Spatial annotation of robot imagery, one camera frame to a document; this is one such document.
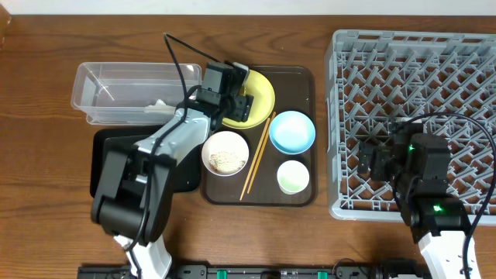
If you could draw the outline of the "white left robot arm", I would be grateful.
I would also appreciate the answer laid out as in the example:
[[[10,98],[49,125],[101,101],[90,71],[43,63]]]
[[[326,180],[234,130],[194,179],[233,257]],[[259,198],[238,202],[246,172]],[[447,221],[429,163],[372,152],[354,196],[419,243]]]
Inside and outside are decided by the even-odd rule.
[[[154,134],[108,149],[91,207],[91,219],[125,250],[137,278],[165,278],[171,268],[162,233],[171,210],[172,177],[192,150],[225,118],[245,122],[253,97],[240,90],[250,69],[208,63],[200,85],[184,88],[174,117]]]

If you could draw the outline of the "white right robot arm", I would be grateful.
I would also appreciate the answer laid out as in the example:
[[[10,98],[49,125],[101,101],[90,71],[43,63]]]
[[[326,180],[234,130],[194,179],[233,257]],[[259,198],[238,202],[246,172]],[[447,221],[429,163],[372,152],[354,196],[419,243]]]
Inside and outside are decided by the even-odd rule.
[[[417,133],[393,146],[359,145],[359,174],[392,185],[401,218],[433,278],[479,278],[471,223],[462,201],[447,193],[451,161],[441,136]]]

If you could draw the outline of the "white bowl with rice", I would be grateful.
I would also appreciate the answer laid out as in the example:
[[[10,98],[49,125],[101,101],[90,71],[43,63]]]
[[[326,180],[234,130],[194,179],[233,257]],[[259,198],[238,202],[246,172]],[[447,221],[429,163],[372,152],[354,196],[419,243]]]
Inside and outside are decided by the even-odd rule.
[[[249,159],[250,148],[238,133],[221,131],[210,136],[201,150],[206,169],[217,176],[228,177],[240,172]]]

